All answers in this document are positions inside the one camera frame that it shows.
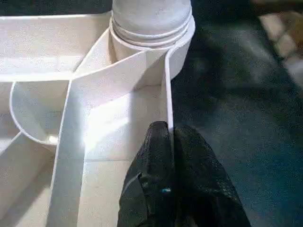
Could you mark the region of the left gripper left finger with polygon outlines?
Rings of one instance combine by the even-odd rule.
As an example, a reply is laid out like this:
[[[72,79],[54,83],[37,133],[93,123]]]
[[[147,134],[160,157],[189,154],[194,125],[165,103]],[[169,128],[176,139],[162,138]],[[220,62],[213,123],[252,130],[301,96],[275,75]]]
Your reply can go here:
[[[167,123],[150,124],[125,176],[119,227],[175,226],[174,164]]]

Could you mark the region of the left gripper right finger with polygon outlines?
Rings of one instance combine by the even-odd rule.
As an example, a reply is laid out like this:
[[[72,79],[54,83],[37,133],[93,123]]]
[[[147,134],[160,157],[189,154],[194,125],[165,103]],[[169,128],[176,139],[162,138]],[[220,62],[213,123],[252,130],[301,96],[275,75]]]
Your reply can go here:
[[[198,227],[249,227],[242,202],[222,164],[201,134],[174,129],[181,204]]]

